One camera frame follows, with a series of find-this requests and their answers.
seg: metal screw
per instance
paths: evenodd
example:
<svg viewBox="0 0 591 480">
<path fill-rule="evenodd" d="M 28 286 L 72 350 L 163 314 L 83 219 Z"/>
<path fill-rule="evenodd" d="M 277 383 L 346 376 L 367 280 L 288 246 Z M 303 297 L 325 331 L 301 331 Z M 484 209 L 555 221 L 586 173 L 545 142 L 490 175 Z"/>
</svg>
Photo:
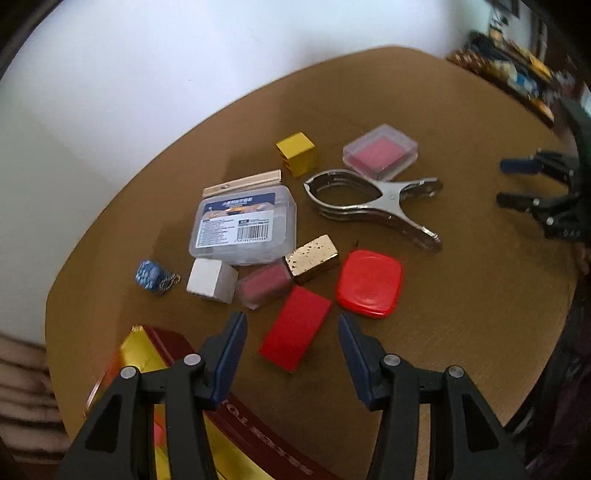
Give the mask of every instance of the metal screw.
<svg viewBox="0 0 591 480">
<path fill-rule="evenodd" d="M 464 369 L 457 365 L 452 365 L 450 368 L 447 369 L 447 371 L 453 378 L 461 378 L 464 376 Z"/>
<path fill-rule="evenodd" d="M 193 365 L 197 365 L 199 362 L 201 362 L 201 355 L 197 353 L 190 353 L 183 359 L 183 362 L 185 362 L 186 365 L 192 367 Z"/>
<path fill-rule="evenodd" d="M 121 372 L 119 374 L 121 375 L 121 377 L 128 380 L 128 379 L 132 378 L 133 376 L 135 376 L 135 368 L 134 367 L 122 368 Z"/>
<path fill-rule="evenodd" d="M 400 365 L 400 357 L 393 353 L 389 353 L 384 357 L 384 363 L 389 367 L 395 367 L 396 365 Z"/>
</svg>

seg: pink block in plastic case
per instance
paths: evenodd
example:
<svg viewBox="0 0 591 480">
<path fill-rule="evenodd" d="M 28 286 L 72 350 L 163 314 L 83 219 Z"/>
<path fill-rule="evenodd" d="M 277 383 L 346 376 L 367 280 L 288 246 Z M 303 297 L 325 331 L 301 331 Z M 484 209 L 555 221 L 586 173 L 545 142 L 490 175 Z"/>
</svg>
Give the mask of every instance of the pink block in plastic case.
<svg viewBox="0 0 591 480">
<path fill-rule="evenodd" d="M 389 125 L 380 125 L 343 149 L 343 162 L 374 180 L 392 180 L 418 157 L 418 144 Z"/>
</svg>

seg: red lid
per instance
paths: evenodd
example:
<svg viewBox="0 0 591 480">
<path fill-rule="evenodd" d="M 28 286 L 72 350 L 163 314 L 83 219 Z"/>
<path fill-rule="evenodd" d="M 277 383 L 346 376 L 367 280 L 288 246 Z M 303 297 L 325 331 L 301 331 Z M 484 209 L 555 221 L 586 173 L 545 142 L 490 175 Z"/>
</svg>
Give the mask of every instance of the red lid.
<svg viewBox="0 0 591 480">
<path fill-rule="evenodd" d="M 347 310 L 368 317 L 389 315 L 402 283 L 402 265 L 392 257 L 356 250 L 343 265 L 336 298 Z"/>
</svg>

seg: white block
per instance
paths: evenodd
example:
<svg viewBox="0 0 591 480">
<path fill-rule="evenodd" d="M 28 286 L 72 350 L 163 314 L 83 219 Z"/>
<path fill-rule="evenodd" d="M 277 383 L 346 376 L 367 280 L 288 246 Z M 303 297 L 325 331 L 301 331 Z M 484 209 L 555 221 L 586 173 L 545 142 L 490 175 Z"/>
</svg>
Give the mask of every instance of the white block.
<svg viewBox="0 0 591 480">
<path fill-rule="evenodd" d="M 238 272 L 227 263 L 211 258 L 196 258 L 187 291 L 211 300 L 232 303 Z"/>
</svg>

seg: red rectangular block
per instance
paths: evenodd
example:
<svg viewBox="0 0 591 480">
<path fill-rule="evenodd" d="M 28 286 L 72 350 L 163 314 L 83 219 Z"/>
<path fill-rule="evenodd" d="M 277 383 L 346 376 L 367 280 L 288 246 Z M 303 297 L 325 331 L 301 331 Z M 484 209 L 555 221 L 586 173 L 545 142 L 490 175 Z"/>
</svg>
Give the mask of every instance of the red rectangular block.
<svg viewBox="0 0 591 480">
<path fill-rule="evenodd" d="M 330 305 L 330 300 L 295 286 L 259 353 L 288 372 L 294 372 Z"/>
</svg>

